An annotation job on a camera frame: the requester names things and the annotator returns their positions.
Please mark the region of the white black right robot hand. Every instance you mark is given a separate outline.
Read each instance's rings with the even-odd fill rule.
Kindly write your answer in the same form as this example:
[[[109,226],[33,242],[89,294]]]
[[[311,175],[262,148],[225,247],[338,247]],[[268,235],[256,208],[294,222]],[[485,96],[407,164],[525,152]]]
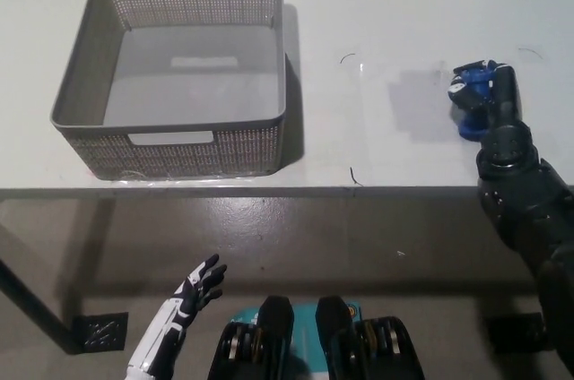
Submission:
[[[453,70],[448,97],[463,117],[457,124],[467,140],[480,139],[489,129],[489,113],[510,111],[519,116],[516,73],[511,65],[480,60]]]

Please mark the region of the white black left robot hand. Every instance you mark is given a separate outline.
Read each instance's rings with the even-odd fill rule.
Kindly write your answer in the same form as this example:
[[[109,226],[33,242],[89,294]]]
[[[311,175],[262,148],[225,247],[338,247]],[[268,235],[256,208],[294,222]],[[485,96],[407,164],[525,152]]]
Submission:
[[[222,295],[227,265],[214,254],[200,263],[161,305],[126,367],[126,379],[171,379],[187,328]]]

